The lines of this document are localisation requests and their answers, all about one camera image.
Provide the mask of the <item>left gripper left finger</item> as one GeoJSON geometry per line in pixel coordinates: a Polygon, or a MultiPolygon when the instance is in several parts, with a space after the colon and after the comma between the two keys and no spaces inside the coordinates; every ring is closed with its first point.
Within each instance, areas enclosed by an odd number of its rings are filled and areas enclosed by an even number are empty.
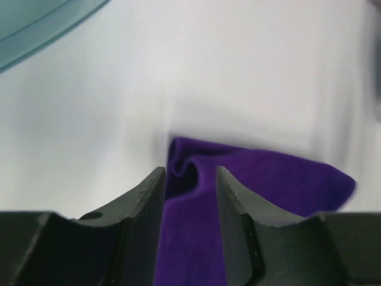
{"type": "Polygon", "coordinates": [[[108,204],[67,219],[1,213],[2,285],[152,285],[165,168],[108,204]]]}

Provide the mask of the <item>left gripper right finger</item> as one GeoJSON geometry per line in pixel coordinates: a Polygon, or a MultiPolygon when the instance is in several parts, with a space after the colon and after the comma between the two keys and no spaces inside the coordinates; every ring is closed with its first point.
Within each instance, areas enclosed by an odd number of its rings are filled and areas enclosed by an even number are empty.
{"type": "Polygon", "coordinates": [[[304,218],[216,170],[228,285],[379,285],[380,214],[304,218]]]}

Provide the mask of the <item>purple microfiber towel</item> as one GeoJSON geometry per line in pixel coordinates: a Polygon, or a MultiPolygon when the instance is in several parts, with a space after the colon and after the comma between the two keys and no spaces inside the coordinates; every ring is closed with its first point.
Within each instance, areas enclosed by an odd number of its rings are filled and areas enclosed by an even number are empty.
{"type": "Polygon", "coordinates": [[[154,283],[225,285],[216,168],[300,216],[335,211],[355,181],[324,163],[266,150],[176,137],[168,150],[165,206],[154,283]]]}

